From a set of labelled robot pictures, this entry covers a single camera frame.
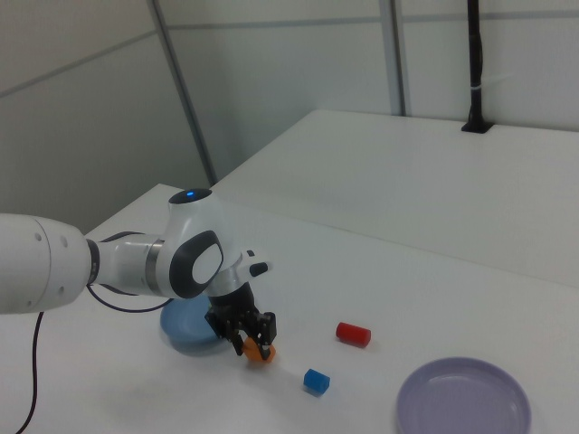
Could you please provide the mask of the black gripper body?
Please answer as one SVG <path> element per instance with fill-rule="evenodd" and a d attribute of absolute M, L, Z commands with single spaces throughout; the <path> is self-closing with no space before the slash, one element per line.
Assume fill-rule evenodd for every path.
<path fill-rule="evenodd" d="M 223 327 L 227 320 L 232 326 L 244 328 L 246 316 L 257 311 L 254 295 L 250 284 L 243 284 L 232 293 L 220 297 L 210 297 L 212 326 Z"/>

